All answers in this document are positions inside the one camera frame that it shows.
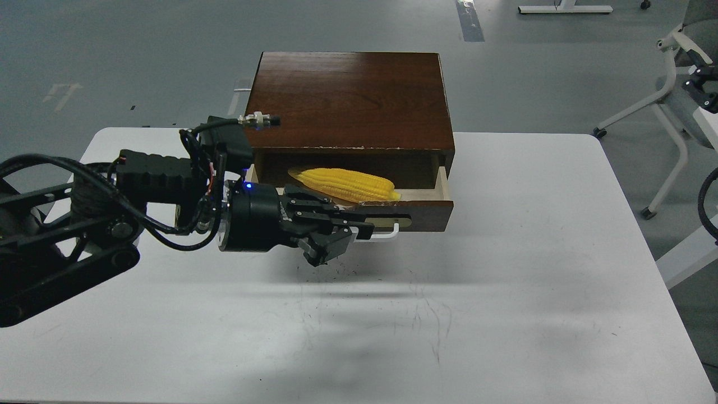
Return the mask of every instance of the gray floor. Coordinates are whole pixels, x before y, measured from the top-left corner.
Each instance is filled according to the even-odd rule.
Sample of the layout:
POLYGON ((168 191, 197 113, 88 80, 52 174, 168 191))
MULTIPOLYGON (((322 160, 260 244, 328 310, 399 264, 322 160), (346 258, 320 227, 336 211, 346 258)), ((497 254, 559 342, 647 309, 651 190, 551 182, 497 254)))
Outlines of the gray floor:
MULTIPOLYGON (((528 16, 517 6, 551 0, 475 3, 484 42, 463 41, 454 0, 4 1, 0 160, 21 152, 77 158, 104 127, 189 127, 227 114, 233 88, 250 83, 264 50, 438 52, 454 130, 588 133, 653 91, 662 74, 654 44, 680 23, 687 1, 653 0, 641 11, 639 0, 581 0, 615 11, 528 16), (47 97, 55 84, 76 83, 64 103, 67 87, 47 97)), ((246 94, 238 101, 243 111, 246 94)), ((638 212, 671 169, 675 147, 647 111, 610 127, 602 143, 659 258, 699 226, 697 191, 718 158, 692 142, 676 190, 644 221, 638 212)), ((20 190, 65 180, 49 169, 10 177, 20 190)), ((671 291, 699 356, 712 364, 717 281, 711 265, 671 291)), ((718 387, 718 373, 709 375, 718 387)))

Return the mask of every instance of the wooden lid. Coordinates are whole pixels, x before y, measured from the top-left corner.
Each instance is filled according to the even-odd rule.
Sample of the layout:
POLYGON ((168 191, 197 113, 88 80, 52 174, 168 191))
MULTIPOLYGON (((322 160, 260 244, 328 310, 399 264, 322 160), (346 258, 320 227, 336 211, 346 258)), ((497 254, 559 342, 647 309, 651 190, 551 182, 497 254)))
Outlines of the wooden lid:
POLYGON ((281 117, 278 128, 247 131, 257 150, 429 150, 447 169, 454 155, 436 53, 264 52, 254 111, 281 117))

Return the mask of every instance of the open drawer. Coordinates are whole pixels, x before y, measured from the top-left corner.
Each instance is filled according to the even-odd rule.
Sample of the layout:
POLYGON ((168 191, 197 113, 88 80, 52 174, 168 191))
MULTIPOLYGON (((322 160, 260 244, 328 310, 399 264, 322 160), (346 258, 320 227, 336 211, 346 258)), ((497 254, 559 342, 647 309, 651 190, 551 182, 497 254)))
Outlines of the open drawer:
POLYGON ((293 167, 345 168, 391 180, 400 201, 335 203, 370 216, 377 229, 444 231, 454 203, 454 158, 441 63, 436 53, 264 52, 248 114, 281 126, 247 131, 252 181, 301 185, 293 167))
POLYGON ((285 184, 303 186, 288 174, 292 167, 331 167, 361 171, 391 180, 399 201, 352 203, 331 197, 342 209, 366 214, 377 230, 389 230, 395 221, 400 231, 444 231, 454 202, 449 194, 446 167, 428 154, 330 155, 317 153, 258 152, 247 172, 247 180, 268 183, 284 192, 285 184))

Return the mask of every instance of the chair wheel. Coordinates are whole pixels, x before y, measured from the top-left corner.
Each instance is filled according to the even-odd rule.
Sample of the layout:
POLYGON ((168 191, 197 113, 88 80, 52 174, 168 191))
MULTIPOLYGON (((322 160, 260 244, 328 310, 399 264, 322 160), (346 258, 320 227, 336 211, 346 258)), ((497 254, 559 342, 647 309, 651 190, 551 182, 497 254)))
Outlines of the chair wheel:
POLYGON ((607 133, 608 132, 606 132, 606 129, 593 128, 593 133, 591 135, 593 135, 593 137, 595 137, 596 139, 600 139, 606 136, 607 133))
POLYGON ((646 207, 643 208, 643 210, 640 212, 640 215, 643 216, 643 218, 644 218, 645 220, 649 220, 649 219, 652 219, 652 218, 656 215, 656 212, 651 212, 651 211, 648 209, 648 207, 646 206, 646 207))

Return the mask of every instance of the chair leg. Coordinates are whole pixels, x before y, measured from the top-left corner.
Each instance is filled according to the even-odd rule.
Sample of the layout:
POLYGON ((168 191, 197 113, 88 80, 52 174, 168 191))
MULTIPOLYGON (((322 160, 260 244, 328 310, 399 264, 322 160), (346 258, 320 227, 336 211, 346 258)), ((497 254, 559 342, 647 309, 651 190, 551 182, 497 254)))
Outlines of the chair leg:
POLYGON ((653 104, 651 105, 651 110, 656 115, 656 118, 658 118, 658 121, 661 123, 661 125, 666 128, 666 132, 668 132, 668 135, 671 136, 673 143, 675 143, 678 147, 679 157, 678 162, 673 167, 673 170, 671 170, 671 173, 668 174, 668 178, 666 178, 666 181, 663 182, 661 188, 658 189, 656 197, 653 198, 651 203, 640 212, 640 214, 643 215, 644 219, 650 219, 656 215, 658 207, 666 198, 668 192, 671 191, 673 185, 676 183, 678 175, 686 167, 686 164, 688 164, 688 147, 686 146, 686 141, 684 140, 684 138, 676 130, 671 121, 668 120, 666 112, 663 111, 661 106, 659 106, 658 104, 653 104))
POLYGON ((598 126, 593 129, 593 135, 598 138, 603 137, 604 135, 606 135, 607 126, 620 121, 621 119, 633 114, 634 112, 651 105, 652 103, 655 103, 657 100, 660 100, 661 98, 666 96, 666 94, 668 94, 671 90, 673 90, 673 86, 676 84, 676 64, 673 61, 675 57, 676 53, 672 50, 667 49, 663 51, 663 64, 666 67, 666 82, 663 84, 663 87, 661 87, 660 90, 645 97, 644 99, 633 104, 632 106, 629 106, 618 114, 611 116, 609 119, 600 122, 598 126))

